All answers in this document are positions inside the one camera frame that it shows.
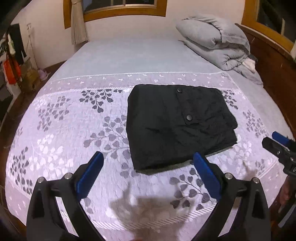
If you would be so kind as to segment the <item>right hand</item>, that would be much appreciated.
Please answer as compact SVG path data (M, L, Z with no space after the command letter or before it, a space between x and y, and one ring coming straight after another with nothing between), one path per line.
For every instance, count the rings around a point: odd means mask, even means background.
M295 190L295 177L287 176L280 190L280 204L285 205Z

